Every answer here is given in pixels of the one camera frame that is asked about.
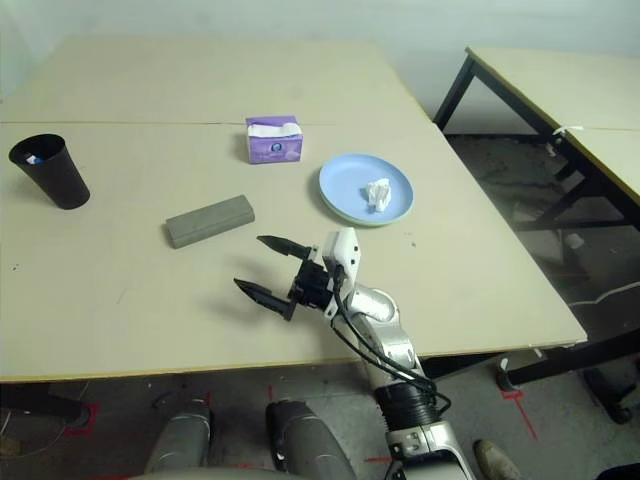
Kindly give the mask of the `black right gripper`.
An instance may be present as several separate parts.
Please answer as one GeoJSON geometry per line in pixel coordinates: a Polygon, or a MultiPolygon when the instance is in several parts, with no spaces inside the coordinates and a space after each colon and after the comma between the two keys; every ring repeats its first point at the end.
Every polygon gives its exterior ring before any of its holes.
{"type": "Polygon", "coordinates": [[[293,256],[302,263],[294,277],[288,298],[292,301],[278,298],[272,292],[253,282],[234,279],[234,283],[258,305],[277,313],[286,321],[292,319],[295,304],[324,311],[333,298],[329,289],[330,277],[324,267],[315,261],[317,249],[304,246],[292,240],[273,235],[259,235],[257,240],[285,256],[293,256]]]}

